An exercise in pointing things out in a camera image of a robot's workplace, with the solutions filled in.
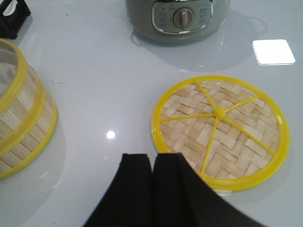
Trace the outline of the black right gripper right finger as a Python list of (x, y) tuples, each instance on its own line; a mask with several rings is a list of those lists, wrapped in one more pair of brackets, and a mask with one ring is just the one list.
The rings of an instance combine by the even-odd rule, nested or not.
[(153, 169), (157, 227), (260, 227), (216, 194), (180, 153), (159, 154)]

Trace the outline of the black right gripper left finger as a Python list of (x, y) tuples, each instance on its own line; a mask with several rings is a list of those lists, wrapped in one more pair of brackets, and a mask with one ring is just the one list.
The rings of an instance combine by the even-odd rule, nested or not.
[(146, 154), (123, 154), (116, 175), (84, 226), (151, 227), (152, 169)]

